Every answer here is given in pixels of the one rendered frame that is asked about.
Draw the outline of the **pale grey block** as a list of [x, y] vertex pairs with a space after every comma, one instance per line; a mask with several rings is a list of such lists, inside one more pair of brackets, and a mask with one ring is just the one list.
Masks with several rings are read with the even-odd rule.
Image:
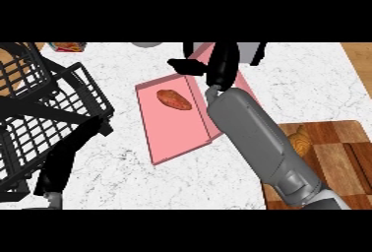
[[246, 63], [246, 64], [251, 63], [257, 48], [258, 48], [258, 42], [241, 42], [238, 44], [241, 63]]

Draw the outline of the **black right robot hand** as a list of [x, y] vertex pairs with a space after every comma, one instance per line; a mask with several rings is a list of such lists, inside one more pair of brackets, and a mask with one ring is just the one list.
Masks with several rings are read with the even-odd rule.
[[[239, 63], [239, 42], [217, 42], [210, 61], [202, 63], [196, 59], [174, 59], [167, 61], [167, 64], [174, 68], [180, 75], [202, 76], [207, 75], [207, 85], [220, 86], [220, 91], [224, 92], [232, 86], [238, 72]], [[254, 59], [249, 63], [257, 66], [264, 58], [266, 42], [258, 42]]]

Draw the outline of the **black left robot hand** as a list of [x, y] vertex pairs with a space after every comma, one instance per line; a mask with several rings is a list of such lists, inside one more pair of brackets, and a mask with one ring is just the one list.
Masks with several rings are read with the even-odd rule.
[[97, 135], [103, 124], [99, 116], [90, 118], [78, 125], [68, 136], [57, 141], [46, 155], [34, 194], [60, 193], [66, 186], [77, 151], [87, 141]]

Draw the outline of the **red and orange packet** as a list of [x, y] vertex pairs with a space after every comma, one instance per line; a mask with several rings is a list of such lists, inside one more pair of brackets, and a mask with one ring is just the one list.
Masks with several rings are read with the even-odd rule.
[[52, 49], [57, 52], [83, 52], [87, 43], [86, 42], [50, 42]]

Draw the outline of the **brown wooden cutting board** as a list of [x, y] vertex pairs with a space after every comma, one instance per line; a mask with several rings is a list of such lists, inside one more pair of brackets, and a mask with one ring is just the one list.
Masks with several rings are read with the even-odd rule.
[[303, 128], [311, 147], [303, 157], [322, 182], [353, 210], [372, 210], [372, 142], [356, 120], [288, 123], [286, 135]]

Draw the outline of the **reddish brown sweet potato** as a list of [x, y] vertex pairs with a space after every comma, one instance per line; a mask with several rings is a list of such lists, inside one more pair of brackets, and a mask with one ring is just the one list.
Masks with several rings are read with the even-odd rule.
[[156, 92], [156, 98], [165, 106], [174, 109], [179, 109], [179, 110], [192, 109], [192, 104], [189, 100], [174, 90], [159, 90]]

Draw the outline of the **pink cardboard box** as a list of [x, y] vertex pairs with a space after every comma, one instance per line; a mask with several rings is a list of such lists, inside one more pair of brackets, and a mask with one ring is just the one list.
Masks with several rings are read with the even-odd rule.
[[[159, 90], [174, 90], [192, 104], [190, 110], [165, 106]], [[207, 114], [207, 100], [193, 76], [173, 74], [136, 85], [139, 111], [150, 163], [158, 165], [210, 145], [223, 135]]]

